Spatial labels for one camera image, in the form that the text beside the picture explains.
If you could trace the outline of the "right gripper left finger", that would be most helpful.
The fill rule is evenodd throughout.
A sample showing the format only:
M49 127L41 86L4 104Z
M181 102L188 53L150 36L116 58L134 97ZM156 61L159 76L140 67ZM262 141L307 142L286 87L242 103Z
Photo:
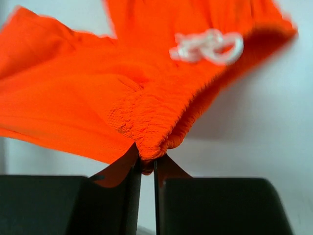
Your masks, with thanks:
M140 184L135 145L91 177L1 175L0 232L134 235Z

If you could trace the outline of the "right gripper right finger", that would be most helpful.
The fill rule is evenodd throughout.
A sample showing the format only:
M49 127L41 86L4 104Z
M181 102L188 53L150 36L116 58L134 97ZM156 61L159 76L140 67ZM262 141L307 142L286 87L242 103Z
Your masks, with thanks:
M264 178L194 178L168 155L154 161L159 235L290 235L280 197Z

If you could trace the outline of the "orange shorts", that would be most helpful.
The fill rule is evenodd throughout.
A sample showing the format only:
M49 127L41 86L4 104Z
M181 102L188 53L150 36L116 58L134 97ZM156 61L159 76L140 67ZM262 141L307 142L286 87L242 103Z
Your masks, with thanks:
M113 163L178 147L227 85L298 33L273 0L106 0L114 37L19 6L0 31L0 135Z

